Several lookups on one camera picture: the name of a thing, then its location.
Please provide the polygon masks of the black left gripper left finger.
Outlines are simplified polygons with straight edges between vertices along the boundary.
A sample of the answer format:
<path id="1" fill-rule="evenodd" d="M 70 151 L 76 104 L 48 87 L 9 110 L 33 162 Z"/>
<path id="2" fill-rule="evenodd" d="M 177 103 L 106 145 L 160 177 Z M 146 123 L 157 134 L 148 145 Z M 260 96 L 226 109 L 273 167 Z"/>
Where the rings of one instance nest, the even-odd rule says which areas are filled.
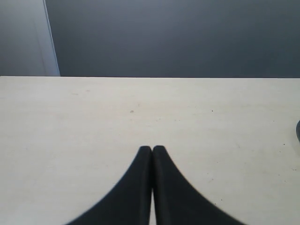
<path id="1" fill-rule="evenodd" d="M 139 148 L 118 183 L 70 225 L 148 225 L 152 194 L 152 150 Z"/>

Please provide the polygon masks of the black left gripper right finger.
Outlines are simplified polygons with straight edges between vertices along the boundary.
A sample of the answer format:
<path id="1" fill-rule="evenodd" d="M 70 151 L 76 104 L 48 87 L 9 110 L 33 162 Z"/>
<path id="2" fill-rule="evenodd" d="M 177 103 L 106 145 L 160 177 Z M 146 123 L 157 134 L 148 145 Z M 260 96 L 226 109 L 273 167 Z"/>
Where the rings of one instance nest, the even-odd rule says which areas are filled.
<path id="1" fill-rule="evenodd" d="M 241 225 L 203 197 L 181 174 L 164 146 L 152 152 L 154 205 L 158 225 Z"/>

